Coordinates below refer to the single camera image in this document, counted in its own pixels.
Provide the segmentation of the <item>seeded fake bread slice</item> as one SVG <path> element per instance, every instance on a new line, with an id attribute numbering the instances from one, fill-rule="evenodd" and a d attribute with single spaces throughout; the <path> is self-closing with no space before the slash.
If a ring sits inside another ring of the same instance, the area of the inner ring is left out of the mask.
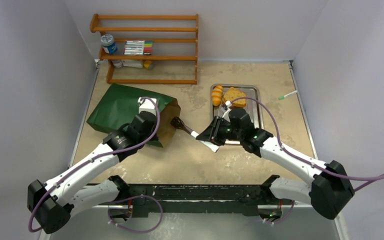
<path id="1" fill-rule="evenodd" d="M 241 98 L 241 97 L 247 96 L 244 92 L 238 90 L 237 88 L 230 87 L 224 94 L 227 94 L 229 96 L 229 101 L 232 102 L 233 107 L 238 107 L 238 108 L 246 107 L 247 100 L 245 98 Z"/>

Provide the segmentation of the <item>brown fake bread slice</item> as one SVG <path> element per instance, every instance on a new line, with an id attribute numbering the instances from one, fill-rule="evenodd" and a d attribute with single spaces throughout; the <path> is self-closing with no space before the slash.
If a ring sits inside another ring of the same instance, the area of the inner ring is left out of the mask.
<path id="1" fill-rule="evenodd" d="M 229 95 L 228 94 L 224 94 L 223 96 L 222 96 L 222 104 L 223 105 L 226 105 L 227 104 L 227 102 L 229 102 L 230 101 L 230 98 L 229 98 Z"/>

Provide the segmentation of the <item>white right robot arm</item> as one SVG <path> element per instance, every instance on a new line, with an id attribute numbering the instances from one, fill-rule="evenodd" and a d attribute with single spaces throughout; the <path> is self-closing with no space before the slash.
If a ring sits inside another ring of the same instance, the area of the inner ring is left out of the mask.
<path id="1" fill-rule="evenodd" d="M 341 178 L 347 173 L 339 162 L 316 160 L 281 143 L 272 133 L 255 127 L 241 108 L 231 110 L 228 117 L 228 120 L 214 117 L 196 140 L 216 146 L 223 146 L 227 140 L 238 141 L 246 152 L 272 161 L 300 179 L 270 176 L 261 186 L 260 196 L 264 202 L 272 204 L 278 199 L 301 202 L 333 220 L 355 195 L 350 180 Z"/>

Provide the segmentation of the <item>orange fake bread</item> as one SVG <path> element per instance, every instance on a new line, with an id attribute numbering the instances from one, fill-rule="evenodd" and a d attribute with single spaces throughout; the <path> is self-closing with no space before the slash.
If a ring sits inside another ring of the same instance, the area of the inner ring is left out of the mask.
<path id="1" fill-rule="evenodd" d="M 216 85 L 211 91 L 211 101 L 213 106 L 219 106 L 222 102 L 223 86 L 221 84 Z"/>

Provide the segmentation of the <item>silver metal tongs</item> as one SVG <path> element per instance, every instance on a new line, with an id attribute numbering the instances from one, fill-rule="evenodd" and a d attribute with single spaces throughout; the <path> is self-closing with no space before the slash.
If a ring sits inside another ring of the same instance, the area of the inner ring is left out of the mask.
<path id="1" fill-rule="evenodd" d="M 182 130 L 182 131 L 186 132 L 188 135 L 192 136 L 195 140 L 196 140 L 196 137 L 199 135 L 196 131 L 192 130 L 190 127 L 185 125 L 185 123 L 178 116 L 175 116 L 171 120 L 170 124 L 175 129 Z M 203 144 L 204 146 L 209 148 L 214 153 L 216 153 L 220 148 L 219 146 L 217 146 L 213 143 L 210 143 L 208 141 L 198 140 L 198 142 L 200 142 L 201 144 Z"/>

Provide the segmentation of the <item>green brown paper bag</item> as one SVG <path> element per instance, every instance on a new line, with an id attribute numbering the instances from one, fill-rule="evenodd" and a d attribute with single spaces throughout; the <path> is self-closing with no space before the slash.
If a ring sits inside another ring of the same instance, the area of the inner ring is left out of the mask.
<path id="1" fill-rule="evenodd" d="M 180 116 L 178 100 L 169 95 L 141 88 L 111 84 L 86 122 L 96 131 L 109 134 L 122 124 L 130 123 L 139 113 L 138 99 L 150 97 L 157 99 L 160 112 L 160 124 L 156 133 L 157 140 L 148 142 L 151 146 L 167 147 L 175 134 L 171 125 L 174 117 Z"/>

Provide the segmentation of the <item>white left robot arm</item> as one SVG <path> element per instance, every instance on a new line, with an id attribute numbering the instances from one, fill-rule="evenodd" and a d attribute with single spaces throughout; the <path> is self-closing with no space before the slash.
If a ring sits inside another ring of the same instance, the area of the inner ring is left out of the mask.
<path id="1" fill-rule="evenodd" d="M 89 155 L 63 173 L 46 182 L 31 182 L 27 187 L 28 231 L 52 234 L 94 206 L 141 199 L 140 194 L 131 195 L 130 186 L 118 175 L 97 185 L 89 182 L 153 140 L 160 122 L 159 110 L 141 110 L 130 123 L 111 132 Z"/>

